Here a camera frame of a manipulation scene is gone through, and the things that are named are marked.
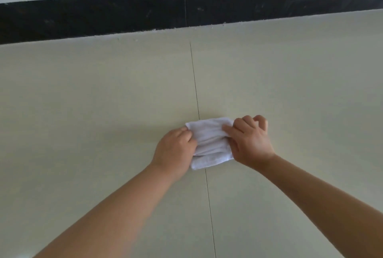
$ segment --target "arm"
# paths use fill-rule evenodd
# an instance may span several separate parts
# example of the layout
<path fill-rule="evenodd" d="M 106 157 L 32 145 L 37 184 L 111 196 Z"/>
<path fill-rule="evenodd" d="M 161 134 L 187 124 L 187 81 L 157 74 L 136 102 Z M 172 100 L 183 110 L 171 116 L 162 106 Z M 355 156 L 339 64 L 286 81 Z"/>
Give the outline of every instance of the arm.
<path fill-rule="evenodd" d="M 277 156 L 264 117 L 237 118 L 223 130 L 234 158 L 283 191 L 343 256 L 383 257 L 383 214 Z"/>
<path fill-rule="evenodd" d="M 35 258 L 126 256 L 146 219 L 192 161 L 196 140 L 186 127 L 172 130 L 152 162 L 46 246 Z"/>

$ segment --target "white towel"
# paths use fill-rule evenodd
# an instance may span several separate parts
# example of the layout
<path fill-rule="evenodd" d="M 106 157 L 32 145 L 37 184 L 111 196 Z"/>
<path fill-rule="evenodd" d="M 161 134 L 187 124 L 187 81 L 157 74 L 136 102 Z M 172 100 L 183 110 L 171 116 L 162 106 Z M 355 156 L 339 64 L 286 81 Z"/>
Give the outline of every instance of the white towel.
<path fill-rule="evenodd" d="M 204 169 L 233 159 L 226 139 L 228 135 L 222 130 L 223 124 L 232 126 L 233 120 L 222 117 L 185 124 L 198 142 L 190 165 L 192 169 Z"/>

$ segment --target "person's left hand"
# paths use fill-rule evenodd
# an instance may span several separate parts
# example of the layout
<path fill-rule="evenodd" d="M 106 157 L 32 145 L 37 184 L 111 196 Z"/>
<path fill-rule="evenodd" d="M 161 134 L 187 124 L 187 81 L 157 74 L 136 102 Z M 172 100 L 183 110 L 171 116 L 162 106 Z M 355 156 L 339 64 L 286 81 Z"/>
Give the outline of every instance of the person's left hand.
<path fill-rule="evenodd" d="M 188 170 L 197 140 L 186 126 L 169 131 L 157 144 L 151 165 L 160 167 L 173 181 Z"/>

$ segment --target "floor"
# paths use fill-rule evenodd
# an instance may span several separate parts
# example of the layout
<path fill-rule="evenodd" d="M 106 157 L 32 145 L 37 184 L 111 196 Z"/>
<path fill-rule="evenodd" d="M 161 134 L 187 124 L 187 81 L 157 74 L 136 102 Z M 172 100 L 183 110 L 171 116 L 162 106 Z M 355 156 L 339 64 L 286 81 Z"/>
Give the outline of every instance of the floor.
<path fill-rule="evenodd" d="M 383 11 L 0 46 L 0 256 L 30 258 L 187 121 L 265 115 L 277 153 L 383 211 Z M 133 257 L 341 257 L 258 173 L 189 171 Z"/>

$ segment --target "hand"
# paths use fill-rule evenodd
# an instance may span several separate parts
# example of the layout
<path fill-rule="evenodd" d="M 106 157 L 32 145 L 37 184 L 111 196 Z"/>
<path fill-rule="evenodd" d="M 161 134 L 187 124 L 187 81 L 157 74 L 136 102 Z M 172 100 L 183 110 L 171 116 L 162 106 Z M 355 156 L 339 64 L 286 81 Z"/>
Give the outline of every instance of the hand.
<path fill-rule="evenodd" d="M 197 140 L 186 126 L 171 130 L 157 144 L 151 165 L 158 166 L 177 181 L 188 170 L 196 147 Z"/>
<path fill-rule="evenodd" d="M 261 115 L 254 118 L 247 115 L 235 119 L 233 126 L 222 126 L 230 136 L 229 144 L 235 160 L 258 171 L 268 164 L 275 152 L 267 135 L 267 126 L 267 120 Z"/>

